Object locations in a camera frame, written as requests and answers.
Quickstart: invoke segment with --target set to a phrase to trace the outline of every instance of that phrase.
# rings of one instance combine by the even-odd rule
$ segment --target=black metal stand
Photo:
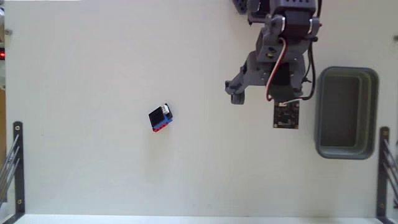
[[[19,135],[15,147],[19,147],[17,158],[19,158],[19,165],[16,168],[14,183],[15,183],[15,203],[16,213],[3,224],[12,224],[18,221],[25,215],[25,181],[24,181],[24,135],[22,122],[16,121],[14,127],[14,139]]]
[[[390,153],[387,145],[389,142],[389,135],[390,129],[388,127],[382,127],[380,129],[376,215],[377,219],[383,224],[394,224],[394,222],[390,221],[386,215],[387,183],[391,180],[386,167],[386,164],[389,163],[386,152]]]

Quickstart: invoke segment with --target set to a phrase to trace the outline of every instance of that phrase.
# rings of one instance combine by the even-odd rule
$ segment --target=red wire
[[[282,61],[286,55],[286,50],[287,50],[287,42],[284,38],[279,38],[279,40],[283,41],[284,43],[284,47],[282,48],[282,51],[279,55],[278,60],[276,61],[276,64],[274,66],[274,68],[272,69],[271,75],[268,78],[268,82],[267,82],[267,86],[266,86],[266,99],[268,101],[272,100],[272,97],[269,97],[269,87],[274,79],[275,74],[278,72],[279,66],[282,64]]]

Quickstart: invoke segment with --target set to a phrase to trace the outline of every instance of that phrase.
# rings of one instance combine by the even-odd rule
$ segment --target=circuit board
[[[299,128],[300,102],[274,105],[274,128]]]

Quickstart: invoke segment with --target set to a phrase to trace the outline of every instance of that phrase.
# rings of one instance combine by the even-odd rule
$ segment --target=white wire
[[[294,102],[297,102],[297,101],[300,101],[300,100],[303,100],[303,99],[297,98],[297,99],[294,99],[294,100],[289,100],[289,101],[286,101],[286,102],[282,102],[280,104],[285,106],[285,105],[287,105],[289,103],[294,103]]]
[[[269,87],[270,87],[270,85],[271,85],[272,80],[274,79],[274,76],[275,76],[276,72],[277,72],[278,69],[279,69],[279,65],[281,65],[282,60],[284,59],[285,54],[286,54],[287,42],[286,42],[286,40],[285,40],[284,38],[282,38],[282,37],[279,38],[279,40],[283,41],[284,47],[282,48],[282,51],[280,52],[279,58],[278,58],[278,60],[276,61],[276,64],[275,64],[274,68],[272,69],[271,75],[269,76],[268,81],[267,81],[267,86],[266,86],[266,100],[268,100],[268,101],[271,101],[271,100],[272,100],[272,98],[268,98],[268,96],[269,96],[269,94],[268,94],[268,92],[269,92]]]

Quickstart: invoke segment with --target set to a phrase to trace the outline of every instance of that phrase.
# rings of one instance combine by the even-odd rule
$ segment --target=cable
[[[309,100],[312,98],[315,92],[315,87],[317,85],[317,72],[315,71],[315,62],[313,61],[312,42],[310,44],[310,47],[308,48],[308,56],[310,56],[309,61],[311,63],[311,68],[312,68],[312,87],[311,87],[311,93],[307,97],[301,97],[301,99],[303,100]]]
[[[279,66],[282,63],[282,61],[283,61],[283,59],[284,59],[284,57],[286,55],[286,50],[287,50],[287,41],[283,37],[279,38],[279,40],[283,41],[284,47],[282,48],[282,51],[281,51],[281,53],[279,55],[279,58],[276,61],[276,64],[275,64],[274,68],[272,69],[272,72],[271,72],[271,74],[270,74],[270,76],[268,78],[268,82],[267,82],[267,86],[266,86],[266,99],[267,99],[267,101],[271,101],[272,100],[272,97],[269,97],[269,87],[270,87],[270,85],[272,83],[272,80],[274,79],[275,74],[278,72]]]
[[[321,12],[322,12],[322,0],[318,0],[318,12],[317,12],[317,17],[321,17]]]
[[[308,67],[307,67],[307,71],[305,72],[305,76],[304,76],[304,78],[303,78],[301,83],[310,82],[307,79],[308,74],[310,73],[310,68],[311,68],[311,60],[310,60],[310,52],[308,52]]]

